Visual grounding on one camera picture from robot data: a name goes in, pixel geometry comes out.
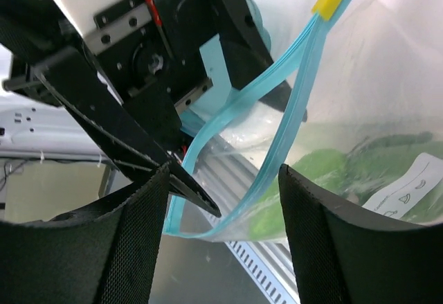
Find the label with print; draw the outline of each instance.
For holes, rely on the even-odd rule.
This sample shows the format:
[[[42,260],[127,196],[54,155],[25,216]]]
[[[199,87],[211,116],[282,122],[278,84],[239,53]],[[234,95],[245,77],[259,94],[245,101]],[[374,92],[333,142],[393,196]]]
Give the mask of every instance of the label with print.
[[[443,160],[421,153],[406,174],[375,193],[364,208],[400,219],[443,179]]]

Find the hole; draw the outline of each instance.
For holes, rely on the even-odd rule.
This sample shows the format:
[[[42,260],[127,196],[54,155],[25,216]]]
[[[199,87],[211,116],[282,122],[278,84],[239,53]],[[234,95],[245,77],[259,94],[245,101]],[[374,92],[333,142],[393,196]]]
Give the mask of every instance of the hole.
[[[254,19],[252,19],[251,15],[245,15],[244,16],[244,22],[248,27],[254,27]]]
[[[131,27],[137,26],[137,23],[138,23],[137,18],[132,17],[132,18],[129,19],[129,25]]]
[[[111,41],[111,37],[108,34],[105,34],[102,36],[101,40],[103,44],[108,44]]]

